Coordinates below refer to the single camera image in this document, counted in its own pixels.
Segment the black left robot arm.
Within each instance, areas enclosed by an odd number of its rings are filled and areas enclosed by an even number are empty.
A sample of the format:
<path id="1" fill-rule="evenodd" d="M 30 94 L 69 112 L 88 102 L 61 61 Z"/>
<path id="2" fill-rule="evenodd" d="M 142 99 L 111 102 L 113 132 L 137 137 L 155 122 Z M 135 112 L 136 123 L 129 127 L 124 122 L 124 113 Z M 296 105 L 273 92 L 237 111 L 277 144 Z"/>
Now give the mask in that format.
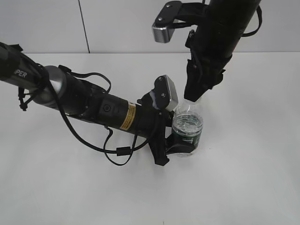
<path id="1" fill-rule="evenodd" d="M 87 77 L 89 74 L 75 73 L 63 65 L 38 64 L 23 54 L 19 45 L 0 45 L 0 79 L 18 87 L 23 111 L 30 102 L 59 111 L 78 140 L 81 137 L 70 118 L 144 137 L 155 164 L 161 166 L 168 163 L 169 154 L 191 153 L 195 149 L 175 134 L 165 136 L 178 104 L 174 83 L 168 76 L 159 76 L 154 88 L 137 103 L 111 95 L 110 89 L 88 82 Z"/>

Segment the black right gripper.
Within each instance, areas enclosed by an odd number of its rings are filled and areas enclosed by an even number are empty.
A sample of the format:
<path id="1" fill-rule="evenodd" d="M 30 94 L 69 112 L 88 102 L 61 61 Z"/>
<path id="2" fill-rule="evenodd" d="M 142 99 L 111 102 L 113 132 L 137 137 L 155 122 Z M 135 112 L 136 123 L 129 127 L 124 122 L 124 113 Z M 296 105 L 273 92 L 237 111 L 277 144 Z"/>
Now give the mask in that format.
<path id="1" fill-rule="evenodd" d="M 196 36 L 198 31 L 191 30 L 188 34 L 185 47 L 190 50 L 191 58 L 187 60 L 187 82 L 184 98 L 196 102 L 208 90 L 220 84 L 224 77 L 225 66 L 232 59 L 213 56 L 200 51 Z"/>

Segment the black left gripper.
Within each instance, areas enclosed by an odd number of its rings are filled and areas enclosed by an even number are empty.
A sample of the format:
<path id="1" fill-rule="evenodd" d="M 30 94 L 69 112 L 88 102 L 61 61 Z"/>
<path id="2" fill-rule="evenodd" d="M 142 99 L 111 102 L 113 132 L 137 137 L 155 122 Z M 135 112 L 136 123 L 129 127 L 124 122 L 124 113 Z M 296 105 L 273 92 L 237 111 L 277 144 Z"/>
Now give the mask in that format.
<path id="1" fill-rule="evenodd" d="M 167 110 L 165 107 L 159 107 L 154 92 L 148 92 L 138 103 L 141 103 L 144 109 L 154 110 L 154 128 L 151 129 L 150 136 L 146 141 L 153 155 L 156 165 L 164 166 L 169 162 L 167 155 L 178 153 L 191 153 L 195 150 L 192 143 L 182 140 L 176 135 L 170 135 L 165 138 L 166 128 L 171 127 L 174 110 Z"/>

